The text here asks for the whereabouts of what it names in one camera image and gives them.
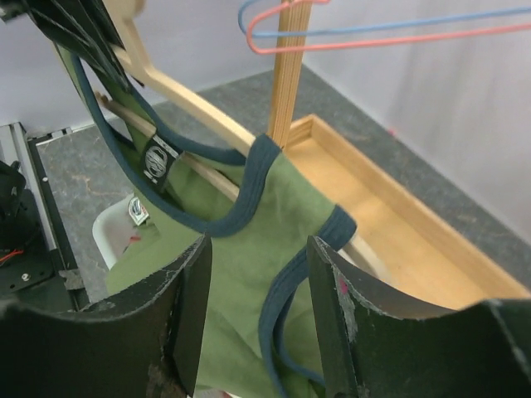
wooden board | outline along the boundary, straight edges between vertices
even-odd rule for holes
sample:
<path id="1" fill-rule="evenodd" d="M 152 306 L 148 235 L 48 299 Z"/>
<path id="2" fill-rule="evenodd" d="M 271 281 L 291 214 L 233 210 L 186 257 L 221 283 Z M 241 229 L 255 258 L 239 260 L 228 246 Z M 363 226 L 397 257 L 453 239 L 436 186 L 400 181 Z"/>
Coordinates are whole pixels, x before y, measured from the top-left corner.
<path id="1" fill-rule="evenodd" d="M 285 153 L 358 223 L 405 293 L 448 308 L 529 291 L 314 115 L 295 121 Z"/>

wall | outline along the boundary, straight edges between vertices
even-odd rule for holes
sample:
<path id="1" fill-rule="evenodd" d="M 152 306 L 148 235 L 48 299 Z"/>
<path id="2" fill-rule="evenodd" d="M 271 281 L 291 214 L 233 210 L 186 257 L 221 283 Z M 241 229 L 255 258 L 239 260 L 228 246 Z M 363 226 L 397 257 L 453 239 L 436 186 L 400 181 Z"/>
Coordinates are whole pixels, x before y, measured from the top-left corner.
<path id="1" fill-rule="evenodd" d="M 529 1 L 333 0 L 328 6 L 314 7 L 311 28 L 392 22 L 517 5 L 529 5 Z M 524 19 L 513 17 L 395 31 L 387 36 L 518 21 Z M 520 32 L 308 53 L 304 61 L 380 124 L 395 129 L 407 146 L 531 243 L 530 45 L 531 32 Z"/>
<path id="2" fill-rule="evenodd" d="M 151 0 L 137 25 L 153 63 L 194 90 L 269 70 L 237 28 L 240 2 Z M 0 126 L 32 134 L 90 123 L 51 44 L 29 18 L 0 22 Z M 151 102 L 161 98 L 148 92 Z"/>

pink object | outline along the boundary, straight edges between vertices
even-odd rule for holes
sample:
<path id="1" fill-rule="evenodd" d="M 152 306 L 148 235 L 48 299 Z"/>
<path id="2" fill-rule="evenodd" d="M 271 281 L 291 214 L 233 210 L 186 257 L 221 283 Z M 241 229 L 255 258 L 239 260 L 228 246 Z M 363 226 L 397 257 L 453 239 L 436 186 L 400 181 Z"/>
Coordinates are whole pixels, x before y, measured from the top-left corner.
<path id="1" fill-rule="evenodd" d="M 376 46 L 394 46 L 398 44 L 420 43 L 425 41 L 439 41 L 448 39 L 459 39 L 472 36 L 493 35 L 500 33 L 517 32 L 531 29 L 531 23 L 523 23 L 519 25 L 509 25 L 504 27 L 488 27 L 482 29 L 475 29 L 472 31 L 458 31 L 447 33 L 435 33 L 422 36 L 403 36 L 393 37 L 388 39 L 377 40 L 360 40 L 360 41 L 346 41 L 344 43 L 329 43 L 329 44 L 313 44 L 307 46 L 292 46 L 292 47 L 271 47 L 261 48 L 255 45 L 252 40 L 252 32 L 255 26 L 265 19 L 282 12 L 283 10 L 295 7 L 304 2 L 311 2 L 313 4 L 327 4 L 330 0 L 292 0 L 290 2 L 282 2 L 268 11 L 258 14 L 252 19 L 247 28 L 247 44 L 256 54 L 277 54 L 280 52 L 300 52 L 300 51 L 324 51 L 324 50 L 340 50 L 343 48 L 361 48 L 361 47 L 376 47 Z"/>
<path id="2" fill-rule="evenodd" d="M 339 279 L 339 287 L 341 288 L 341 293 L 347 294 L 348 293 L 348 287 L 343 278 Z"/>

wooden post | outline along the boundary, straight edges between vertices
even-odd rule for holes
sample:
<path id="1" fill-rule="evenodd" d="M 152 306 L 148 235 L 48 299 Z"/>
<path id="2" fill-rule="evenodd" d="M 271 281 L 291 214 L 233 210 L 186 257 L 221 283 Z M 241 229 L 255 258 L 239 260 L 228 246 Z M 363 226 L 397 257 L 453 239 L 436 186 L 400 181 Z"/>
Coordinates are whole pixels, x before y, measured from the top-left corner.
<path id="1" fill-rule="evenodd" d="M 308 29 L 311 3 L 284 10 L 280 14 L 279 31 L 305 31 Z M 303 46 L 305 37 L 279 37 L 277 46 Z M 275 74 L 273 95 L 269 119 L 268 135 L 275 143 L 284 148 L 290 135 L 293 120 L 295 97 L 299 87 L 302 52 L 277 54 L 275 58 Z"/>

clothing label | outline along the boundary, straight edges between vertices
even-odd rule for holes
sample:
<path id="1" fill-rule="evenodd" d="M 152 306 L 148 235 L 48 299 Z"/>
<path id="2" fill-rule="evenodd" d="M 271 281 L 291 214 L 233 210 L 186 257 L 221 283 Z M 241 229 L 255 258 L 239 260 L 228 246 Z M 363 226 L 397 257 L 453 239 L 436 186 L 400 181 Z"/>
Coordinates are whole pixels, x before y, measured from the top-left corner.
<path id="1" fill-rule="evenodd" d="M 129 215 L 136 226 L 139 226 L 149 218 L 146 208 L 140 203 L 140 199 L 137 197 L 134 197 L 129 201 Z"/>
<path id="2" fill-rule="evenodd" d="M 148 141 L 142 153 L 143 173 L 159 191 L 164 189 L 169 170 L 181 153 L 157 134 Z"/>

